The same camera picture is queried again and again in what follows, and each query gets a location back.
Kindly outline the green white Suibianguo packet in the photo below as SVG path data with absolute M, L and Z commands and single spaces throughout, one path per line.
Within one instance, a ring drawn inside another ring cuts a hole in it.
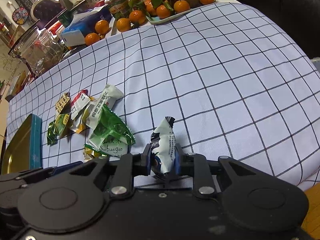
M 129 127 L 107 106 L 103 106 L 101 116 L 85 147 L 103 155 L 121 157 L 136 143 Z

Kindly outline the white blue snack packet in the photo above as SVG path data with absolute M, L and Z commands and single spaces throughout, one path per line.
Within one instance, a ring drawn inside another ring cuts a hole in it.
M 150 138 L 152 170 L 159 179 L 164 179 L 175 165 L 174 122 L 175 118 L 166 116 L 154 129 Z

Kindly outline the yellow silver snack packet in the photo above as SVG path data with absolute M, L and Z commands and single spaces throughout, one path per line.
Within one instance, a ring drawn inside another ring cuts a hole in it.
M 94 104 L 89 103 L 84 109 L 82 109 L 76 116 L 76 118 L 72 121 L 69 129 L 77 134 L 80 134 L 87 127 L 86 120 L 89 117 L 93 107 Z

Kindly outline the white sesame snack packet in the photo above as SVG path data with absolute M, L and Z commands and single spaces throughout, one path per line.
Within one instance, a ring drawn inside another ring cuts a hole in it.
M 101 116 L 103 106 L 112 109 L 115 102 L 123 98 L 124 93 L 116 86 L 107 84 L 98 99 L 94 99 L 89 103 L 85 113 L 85 124 L 95 129 Z

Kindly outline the red white hawthorn packet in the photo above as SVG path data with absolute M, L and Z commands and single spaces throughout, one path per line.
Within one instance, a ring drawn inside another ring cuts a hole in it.
M 71 120 L 74 120 L 80 113 L 80 111 L 84 109 L 87 106 L 87 104 L 91 101 L 91 98 L 87 94 L 88 90 L 83 89 L 77 94 L 77 96 L 71 102 Z

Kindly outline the green yellow pea packet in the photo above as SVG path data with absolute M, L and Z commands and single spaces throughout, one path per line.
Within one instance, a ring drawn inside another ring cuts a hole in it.
M 69 123 L 70 114 L 64 113 L 59 114 L 55 120 L 55 133 L 59 139 L 61 139 L 66 132 L 68 123 Z

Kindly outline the small green candy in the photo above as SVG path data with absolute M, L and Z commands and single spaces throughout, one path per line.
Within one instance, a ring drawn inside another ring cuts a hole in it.
M 58 135 L 58 132 L 55 126 L 55 121 L 52 121 L 48 125 L 47 144 L 55 145 L 57 143 L 57 135 Z

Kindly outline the brown patterned snack packet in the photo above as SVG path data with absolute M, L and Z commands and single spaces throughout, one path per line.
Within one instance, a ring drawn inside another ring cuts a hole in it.
M 67 114 L 70 112 L 70 94 L 65 92 L 61 95 L 57 103 L 55 104 L 55 117 L 57 118 L 60 114 Z

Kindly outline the blue checked tablecloth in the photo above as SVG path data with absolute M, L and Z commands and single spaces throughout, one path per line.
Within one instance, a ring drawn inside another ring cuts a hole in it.
M 162 25 L 107 37 L 44 73 L 9 104 L 7 139 L 30 114 L 42 119 L 43 167 L 83 159 L 87 129 L 47 144 L 55 103 L 98 98 L 107 84 L 141 152 L 166 116 L 185 152 L 232 157 L 306 190 L 319 182 L 319 72 L 257 9 L 215 3 Z

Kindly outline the loose mandarin front left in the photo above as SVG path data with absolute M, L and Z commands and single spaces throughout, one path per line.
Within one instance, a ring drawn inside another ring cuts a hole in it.
M 100 36 L 96 33 L 89 33 L 85 37 L 86 46 L 90 46 L 98 41 L 100 41 Z

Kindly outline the loose mandarin by jar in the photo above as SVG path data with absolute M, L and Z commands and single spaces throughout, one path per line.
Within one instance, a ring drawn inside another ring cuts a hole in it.
M 116 22 L 116 28 L 119 32 L 123 33 L 131 30 L 131 22 L 129 18 L 120 18 Z

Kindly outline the loose mandarin by tissue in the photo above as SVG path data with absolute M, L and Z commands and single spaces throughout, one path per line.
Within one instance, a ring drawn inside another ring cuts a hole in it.
M 95 32 L 100 35 L 105 35 L 109 31 L 109 22 L 107 20 L 99 20 L 95 24 Z

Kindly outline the blue tissue pack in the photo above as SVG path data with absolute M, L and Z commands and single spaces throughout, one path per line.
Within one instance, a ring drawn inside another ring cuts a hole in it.
M 95 7 L 87 12 L 75 14 L 71 24 L 60 34 L 67 47 L 85 44 L 85 37 L 95 33 L 95 25 L 99 20 L 110 22 L 112 18 L 106 6 Z

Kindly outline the glass storage jar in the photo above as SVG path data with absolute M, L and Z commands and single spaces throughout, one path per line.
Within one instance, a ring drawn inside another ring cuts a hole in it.
M 36 77 L 57 65 L 64 47 L 46 29 L 29 28 L 9 50 L 9 55 L 21 60 Z

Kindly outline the green label jar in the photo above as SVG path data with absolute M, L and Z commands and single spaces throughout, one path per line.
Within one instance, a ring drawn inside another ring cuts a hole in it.
M 128 18 L 131 12 L 129 0 L 104 0 L 111 15 L 119 20 L 120 18 Z

